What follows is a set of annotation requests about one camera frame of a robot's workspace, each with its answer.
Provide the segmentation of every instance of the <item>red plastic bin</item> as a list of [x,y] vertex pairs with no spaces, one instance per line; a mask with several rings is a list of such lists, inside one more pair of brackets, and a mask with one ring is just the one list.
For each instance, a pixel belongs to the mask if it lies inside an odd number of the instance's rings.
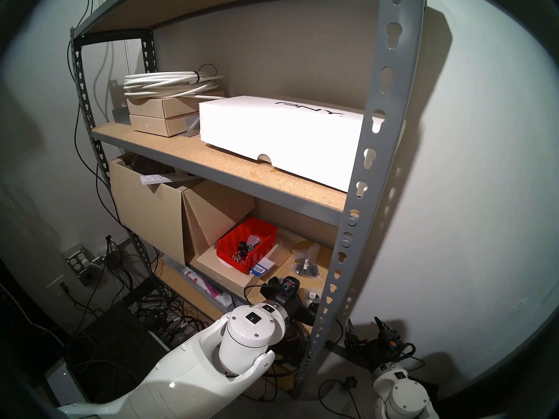
[[[237,270],[248,273],[250,268],[259,262],[276,242],[278,227],[270,225],[255,217],[250,217],[237,228],[230,231],[217,242],[217,256]],[[252,252],[249,252],[244,264],[233,260],[233,254],[239,250],[239,243],[247,241],[249,236],[257,236],[262,240]]]

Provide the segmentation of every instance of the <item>tangled cables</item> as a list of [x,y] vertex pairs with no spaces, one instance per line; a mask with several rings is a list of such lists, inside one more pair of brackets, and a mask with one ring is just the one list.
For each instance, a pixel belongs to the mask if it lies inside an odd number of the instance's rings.
[[214,80],[220,78],[223,78],[223,75],[218,75],[217,70],[214,76],[197,71],[155,72],[128,75],[124,78],[124,90],[126,91],[124,95],[130,99],[166,99],[172,97],[222,99],[221,96],[208,96],[203,94],[215,90],[217,84]]

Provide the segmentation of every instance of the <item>white wall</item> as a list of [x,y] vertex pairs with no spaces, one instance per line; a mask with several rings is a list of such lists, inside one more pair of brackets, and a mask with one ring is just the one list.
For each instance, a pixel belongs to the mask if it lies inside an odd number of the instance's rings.
[[[63,294],[45,287],[59,276],[77,300],[86,302],[85,288],[60,255],[77,242],[93,252],[103,251],[105,236],[115,240],[125,231],[99,203],[93,175],[74,151],[73,131],[78,100],[68,73],[66,47],[70,27],[86,9],[87,0],[42,0],[14,38],[1,63],[0,122],[0,258],[28,294],[65,328],[81,317]],[[99,0],[94,0],[94,8]],[[131,68],[140,55],[139,41],[129,41]],[[118,88],[128,74],[124,43],[86,46],[84,69],[97,124],[112,119],[113,104],[122,101]],[[95,166],[85,125],[78,122],[78,148]],[[107,156],[119,151],[106,147]],[[111,207],[100,185],[105,204]],[[106,308],[115,295],[113,279],[95,295],[95,306]]]
[[[294,0],[183,21],[155,32],[160,70],[211,62],[232,96],[363,108],[376,7]],[[512,18],[484,0],[428,0],[394,190],[345,312],[369,338],[373,316],[397,325],[443,395],[559,303],[557,105],[555,64]]]

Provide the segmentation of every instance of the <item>pny logo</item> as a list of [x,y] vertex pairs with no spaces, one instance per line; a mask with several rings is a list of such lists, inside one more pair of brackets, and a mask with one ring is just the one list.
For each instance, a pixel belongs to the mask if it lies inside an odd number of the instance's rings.
[[276,104],[278,104],[278,103],[282,103],[282,104],[284,104],[284,105],[289,105],[289,106],[295,106],[296,108],[306,108],[306,109],[311,110],[311,111],[324,111],[324,112],[327,112],[329,115],[332,115],[332,114],[344,115],[344,114],[342,114],[341,112],[332,112],[332,111],[324,110],[324,109],[322,109],[322,108],[318,108],[318,109],[316,110],[316,109],[314,109],[314,108],[310,108],[310,107],[305,106],[305,105],[298,105],[298,104],[296,104],[296,103],[276,102]]

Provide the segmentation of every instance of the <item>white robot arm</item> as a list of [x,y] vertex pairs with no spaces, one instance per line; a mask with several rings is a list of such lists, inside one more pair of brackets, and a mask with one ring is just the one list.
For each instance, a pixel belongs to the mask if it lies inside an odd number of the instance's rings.
[[[421,383],[411,380],[401,361],[413,357],[415,345],[402,342],[397,329],[374,318],[378,338],[359,340],[351,320],[345,329],[345,347],[350,354],[364,359],[371,371],[373,389],[378,394],[374,419],[439,419],[429,395]],[[411,352],[403,353],[407,347]]]
[[427,391],[410,380],[399,363],[384,364],[373,373],[373,389],[378,394],[374,406],[375,419],[439,419]]
[[276,355],[267,352],[268,347],[283,338],[294,311],[301,309],[298,282],[284,281],[282,286],[273,289],[280,291],[273,294],[274,300],[238,306],[169,352],[138,387],[119,399],[106,404],[68,404],[59,409],[72,419],[95,415],[102,419],[213,416],[272,366]]

